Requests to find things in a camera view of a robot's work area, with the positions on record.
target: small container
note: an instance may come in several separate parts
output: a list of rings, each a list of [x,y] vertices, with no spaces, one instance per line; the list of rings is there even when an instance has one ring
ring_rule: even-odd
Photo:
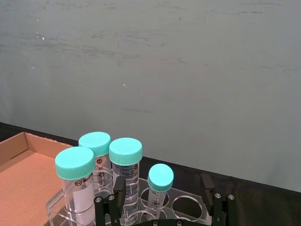
[[[160,217],[167,191],[172,187],[173,181],[174,172],[169,166],[160,163],[151,167],[147,178],[150,187],[147,207],[157,219]]]
[[[95,219],[94,167],[94,153],[86,147],[70,147],[55,157],[56,173],[62,179],[66,211],[72,220],[85,226],[93,225]]]
[[[142,144],[134,138],[119,138],[112,141],[109,150],[114,183],[118,176],[126,178],[126,208],[123,211],[123,217],[126,218],[139,207],[136,203],[138,203],[139,162],[142,159]],[[133,217],[128,221],[132,224],[136,218]]]
[[[93,180],[96,196],[107,197],[113,193],[113,178],[109,159],[110,143],[110,135],[104,132],[87,133],[79,139],[79,146],[88,147],[94,152]]]

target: black table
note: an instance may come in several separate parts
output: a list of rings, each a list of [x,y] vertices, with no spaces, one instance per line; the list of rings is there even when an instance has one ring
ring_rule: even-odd
[[[20,132],[29,132],[62,143],[78,145],[76,140],[0,122],[0,141]],[[143,157],[140,166],[140,177],[146,179],[151,166],[159,162],[162,161]],[[200,194],[200,174],[205,172],[211,176],[216,190],[222,195],[234,194],[238,202],[238,222],[240,226],[301,226],[301,193],[166,163],[174,170],[174,188]]]

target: brown cardboard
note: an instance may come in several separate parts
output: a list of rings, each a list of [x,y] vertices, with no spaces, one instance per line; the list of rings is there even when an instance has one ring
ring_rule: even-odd
[[[68,147],[29,133],[0,143],[1,225],[47,223],[45,203],[62,188],[54,157]]]

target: turquoise cap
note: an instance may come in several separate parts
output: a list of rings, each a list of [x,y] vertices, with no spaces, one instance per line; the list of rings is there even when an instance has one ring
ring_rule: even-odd
[[[142,144],[134,138],[119,138],[110,144],[111,162],[119,166],[131,166],[142,159]]]
[[[64,180],[84,178],[94,168],[94,153],[87,147],[69,147],[55,157],[56,174]]]
[[[104,132],[92,132],[79,139],[79,146],[88,147],[94,152],[94,157],[101,157],[109,153],[111,137]]]
[[[147,182],[155,192],[167,192],[174,181],[173,170],[165,164],[153,165],[149,171]]]

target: painted wall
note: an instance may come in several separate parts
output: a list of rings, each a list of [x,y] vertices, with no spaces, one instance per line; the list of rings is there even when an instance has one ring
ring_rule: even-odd
[[[301,191],[301,1],[2,0],[0,121]]]

